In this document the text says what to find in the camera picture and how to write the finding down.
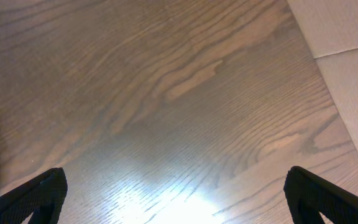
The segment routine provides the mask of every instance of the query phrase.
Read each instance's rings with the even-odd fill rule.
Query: black object
[[[0,197],[0,223],[56,224],[67,194],[62,168],[53,168]]]
[[[294,224],[358,223],[358,197],[302,167],[292,167],[284,185]]]

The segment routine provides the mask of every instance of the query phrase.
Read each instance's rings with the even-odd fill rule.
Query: floor
[[[1,193],[63,167],[61,223],[291,223],[294,165],[358,195],[335,2],[0,0]]]

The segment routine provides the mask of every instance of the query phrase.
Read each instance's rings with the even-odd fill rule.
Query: grout line
[[[344,51],[341,51],[341,52],[336,52],[336,53],[329,54],[329,55],[323,55],[323,56],[320,56],[320,57],[315,57],[314,59],[325,58],[325,57],[332,56],[332,55],[337,55],[337,54],[341,54],[341,53],[351,52],[351,51],[353,51],[353,50],[358,50],[358,48],[349,49],[349,50],[344,50]]]

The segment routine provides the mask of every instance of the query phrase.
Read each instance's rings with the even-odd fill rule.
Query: wooden tabletop
[[[284,0],[0,0],[0,185],[63,167],[61,223],[291,223],[358,154]]]

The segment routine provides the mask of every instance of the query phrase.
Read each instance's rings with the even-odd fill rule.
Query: dark object
[[[63,169],[50,169],[0,197],[0,223],[22,223],[32,212],[29,223],[57,223],[66,194]]]
[[[294,224],[358,223],[358,197],[302,167],[292,167],[284,185]]]

